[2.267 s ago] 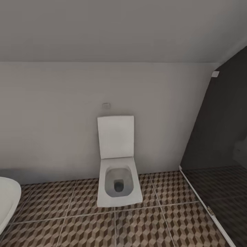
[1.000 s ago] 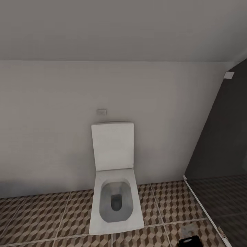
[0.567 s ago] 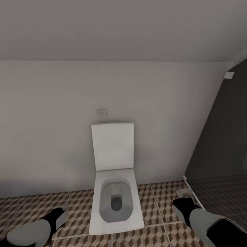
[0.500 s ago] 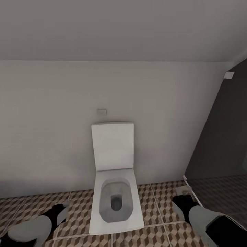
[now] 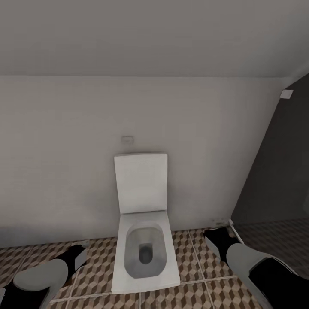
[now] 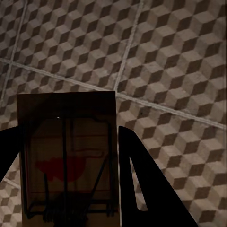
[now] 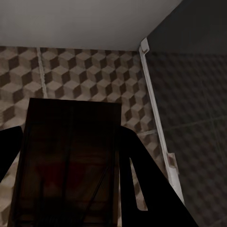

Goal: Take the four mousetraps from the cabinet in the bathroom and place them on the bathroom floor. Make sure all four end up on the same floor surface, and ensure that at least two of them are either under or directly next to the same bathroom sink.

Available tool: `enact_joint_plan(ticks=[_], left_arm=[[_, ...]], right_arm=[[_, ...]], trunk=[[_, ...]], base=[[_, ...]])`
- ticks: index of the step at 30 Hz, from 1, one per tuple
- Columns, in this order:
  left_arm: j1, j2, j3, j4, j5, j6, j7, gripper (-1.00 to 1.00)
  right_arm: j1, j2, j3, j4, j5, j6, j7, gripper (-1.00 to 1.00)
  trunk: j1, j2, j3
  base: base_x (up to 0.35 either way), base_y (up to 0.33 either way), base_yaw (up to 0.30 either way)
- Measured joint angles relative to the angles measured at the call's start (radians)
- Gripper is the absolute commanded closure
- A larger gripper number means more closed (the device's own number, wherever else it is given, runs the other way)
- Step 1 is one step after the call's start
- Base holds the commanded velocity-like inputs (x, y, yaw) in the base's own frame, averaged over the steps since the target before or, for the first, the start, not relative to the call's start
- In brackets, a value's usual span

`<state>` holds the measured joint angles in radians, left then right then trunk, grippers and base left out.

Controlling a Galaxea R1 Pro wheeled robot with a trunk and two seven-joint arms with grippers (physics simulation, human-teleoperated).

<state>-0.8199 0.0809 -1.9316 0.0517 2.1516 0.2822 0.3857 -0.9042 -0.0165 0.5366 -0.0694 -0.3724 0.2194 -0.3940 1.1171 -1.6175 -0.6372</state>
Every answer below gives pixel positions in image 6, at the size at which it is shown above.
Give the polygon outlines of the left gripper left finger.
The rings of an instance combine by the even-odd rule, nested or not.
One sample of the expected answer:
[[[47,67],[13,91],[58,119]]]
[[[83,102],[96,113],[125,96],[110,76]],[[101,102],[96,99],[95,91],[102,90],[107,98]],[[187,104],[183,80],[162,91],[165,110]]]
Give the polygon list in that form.
[[[0,182],[20,150],[19,126],[0,131]]]

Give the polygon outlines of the mousetrap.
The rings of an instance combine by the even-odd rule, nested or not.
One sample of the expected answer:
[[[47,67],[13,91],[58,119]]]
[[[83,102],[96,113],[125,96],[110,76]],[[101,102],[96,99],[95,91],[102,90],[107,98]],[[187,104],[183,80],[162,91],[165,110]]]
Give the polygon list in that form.
[[[115,91],[17,94],[22,227],[120,227]]]

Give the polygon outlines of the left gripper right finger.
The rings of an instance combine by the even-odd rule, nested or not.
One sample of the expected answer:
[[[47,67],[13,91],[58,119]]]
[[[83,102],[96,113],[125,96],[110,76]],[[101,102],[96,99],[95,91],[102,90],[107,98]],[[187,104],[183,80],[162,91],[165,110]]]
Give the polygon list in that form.
[[[148,211],[137,208],[130,158]],[[198,227],[137,136],[119,127],[122,227]]]

